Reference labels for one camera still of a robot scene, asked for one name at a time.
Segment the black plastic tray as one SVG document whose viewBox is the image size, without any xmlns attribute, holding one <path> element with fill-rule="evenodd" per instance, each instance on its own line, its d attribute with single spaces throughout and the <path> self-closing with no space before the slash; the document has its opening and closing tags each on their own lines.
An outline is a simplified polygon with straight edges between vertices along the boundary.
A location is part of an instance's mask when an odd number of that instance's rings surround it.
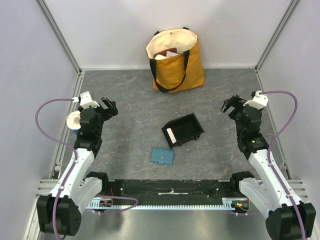
<svg viewBox="0 0 320 240">
<path fill-rule="evenodd" d="M 176 138 L 176 143 L 172 144 L 167 133 L 167 128 L 172 129 Z M 170 120 L 162 127 L 161 130 L 170 149 L 174 147 L 181 147 L 183 144 L 190 141 L 197 141 L 201 134 L 205 132 L 194 113 Z"/>
</svg>

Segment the teal leather card holder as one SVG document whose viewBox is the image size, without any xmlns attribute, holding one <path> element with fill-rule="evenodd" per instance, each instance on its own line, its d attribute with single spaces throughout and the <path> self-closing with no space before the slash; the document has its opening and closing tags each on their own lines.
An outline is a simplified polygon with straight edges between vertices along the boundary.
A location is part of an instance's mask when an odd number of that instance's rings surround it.
<svg viewBox="0 0 320 240">
<path fill-rule="evenodd" d="M 150 161 L 161 166 L 171 166 L 174 160 L 175 151 L 172 149 L 154 147 Z"/>
</svg>

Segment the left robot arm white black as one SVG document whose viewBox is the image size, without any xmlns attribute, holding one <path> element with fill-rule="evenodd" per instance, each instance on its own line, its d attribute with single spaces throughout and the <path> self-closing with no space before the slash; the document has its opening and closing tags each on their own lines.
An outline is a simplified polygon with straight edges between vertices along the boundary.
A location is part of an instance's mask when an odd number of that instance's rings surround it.
<svg viewBox="0 0 320 240">
<path fill-rule="evenodd" d="M 105 107 L 95 101 L 88 91 L 70 99 L 70 102 L 79 105 L 66 118 L 67 127 L 76 133 L 74 145 L 58 141 L 39 128 L 45 137 L 72 150 L 70 161 L 57 184 L 48 195 L 41 195 L 36 202 L 40 231 L 54 234 L 57 240 L 74 236 L 79 230 L 82 214 L 92 199 L 110 192 L 106 173 L 90 172 L 85 175 L 101 148 L 104 123 L 118 115 L 115 101 L 106 97 L 101 101 Z"/>
</svg>

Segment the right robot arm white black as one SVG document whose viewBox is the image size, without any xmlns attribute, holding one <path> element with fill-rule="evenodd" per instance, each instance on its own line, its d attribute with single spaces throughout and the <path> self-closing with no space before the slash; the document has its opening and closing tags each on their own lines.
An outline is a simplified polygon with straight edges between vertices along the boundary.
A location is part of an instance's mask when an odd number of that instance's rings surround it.
<svg viewBox="0 0 320 240">
<path fill-rule="evenodd" d="M 316 209 L 304 203 L 280 171 L 272 153 L 272 143 L 261 134 L 262 110 L 268 97 L 262 91 L 250 100 L 233 95 L 226 99 L 221 112 L 233 110 L 228 117 L 235 121 L 239 150 L 257 171 L 262 183 L 248 171 L 230 178 L 229 191 L 235 197 L 245 195 L 263 215 L 266 230 L 273 240 L 306 240 L 312 236 Z"/>
</svg>

